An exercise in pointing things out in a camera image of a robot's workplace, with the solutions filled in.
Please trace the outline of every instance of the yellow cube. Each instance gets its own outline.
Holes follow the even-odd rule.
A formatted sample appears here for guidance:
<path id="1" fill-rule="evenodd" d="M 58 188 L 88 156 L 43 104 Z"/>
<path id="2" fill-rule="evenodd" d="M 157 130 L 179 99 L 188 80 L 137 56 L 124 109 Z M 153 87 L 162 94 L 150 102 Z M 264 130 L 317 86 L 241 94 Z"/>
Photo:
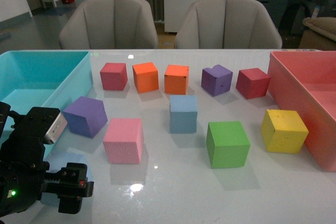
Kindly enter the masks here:
<path id="1" fill-rule="evenodd" d="M 267 110 L 261 134 L 268 152 L 298 153 L 308 129 L 297 111 Z"/>

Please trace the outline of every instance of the orange cube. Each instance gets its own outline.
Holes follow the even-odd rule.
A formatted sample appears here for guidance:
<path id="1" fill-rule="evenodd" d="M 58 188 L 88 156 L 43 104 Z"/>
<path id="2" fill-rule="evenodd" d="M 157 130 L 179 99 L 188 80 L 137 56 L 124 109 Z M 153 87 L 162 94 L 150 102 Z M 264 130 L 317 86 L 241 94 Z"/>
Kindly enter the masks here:
<path id="1" fill-rule="evenodd" d="M 133 65 L 134 84 L 138 93 L 159 89 L 158 69 L 152 62 Z"/>
<path id="2" fill-rule="evenodd" d="M 168 94 L 186 94 L 188 81 L 188 66 L 168 65 L 164 74 L 164 92 Z"/>

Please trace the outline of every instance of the glossy table surface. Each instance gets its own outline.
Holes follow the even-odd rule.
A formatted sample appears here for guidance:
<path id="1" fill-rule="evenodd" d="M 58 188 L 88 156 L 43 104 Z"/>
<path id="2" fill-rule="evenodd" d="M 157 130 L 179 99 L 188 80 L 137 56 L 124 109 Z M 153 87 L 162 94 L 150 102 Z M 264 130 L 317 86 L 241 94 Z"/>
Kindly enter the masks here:
<path id="1" fill-rule="evenodd" d="M 97 50 L 91 51 L 93 87 L 88 97 L 104 102 L 107 117 L 141 118 L 144 149 L 139 165 L 108 162 L 102 139 L 64 131 L 54 150 L 83 154 L 94 177 L 94 195 L 80 213 L 59 214 L 36 202 L 2 218 L 10 223 L 335 223 L 336 173 L 324 172 L 305 146 L 299 154 L 268 153 L 260 126 L 272 97 L 246 100 L 235 89 L 240 69 L 267 72 L 270 50 Z M 127 64 L 124 91 L 104 91 L 99 71 L 106 62 Z M 153 62 L 157 91 L 138 94 L 132 65 Z M 203 68 L 231 70 L 231 90 L 216 97 L 201 88 Z M 168 65 L 190 67 L 187 94 L 197 96 L 195 134 L 169 133 Z M 251 142 L 244 167 L 211 169 L 205 139 L 208 122 L 241 121 Z"/>

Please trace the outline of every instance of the green cube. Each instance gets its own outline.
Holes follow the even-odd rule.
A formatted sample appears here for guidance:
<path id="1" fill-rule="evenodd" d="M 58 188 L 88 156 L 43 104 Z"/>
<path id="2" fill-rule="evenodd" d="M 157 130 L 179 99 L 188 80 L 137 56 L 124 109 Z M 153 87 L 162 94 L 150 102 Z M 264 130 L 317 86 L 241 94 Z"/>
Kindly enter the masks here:
<path id="1" fill-rule="evenodd" d="M 206 147 L 211 168 L 245 165 L 250 141 L 241 122 L 209 122 Z"/>

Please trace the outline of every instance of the pink plastic bin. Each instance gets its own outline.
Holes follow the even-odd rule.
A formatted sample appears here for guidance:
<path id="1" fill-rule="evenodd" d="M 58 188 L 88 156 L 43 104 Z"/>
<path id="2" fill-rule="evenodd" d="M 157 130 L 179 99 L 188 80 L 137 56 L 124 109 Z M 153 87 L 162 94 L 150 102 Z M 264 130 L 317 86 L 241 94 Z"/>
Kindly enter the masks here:
<path id="1" fill-rule="evenodd" d="M 336 51 L 274 51 L 269 92 L 296 110 L 309 130 L 305 144 L 325 170 L 336 171 Z"/>

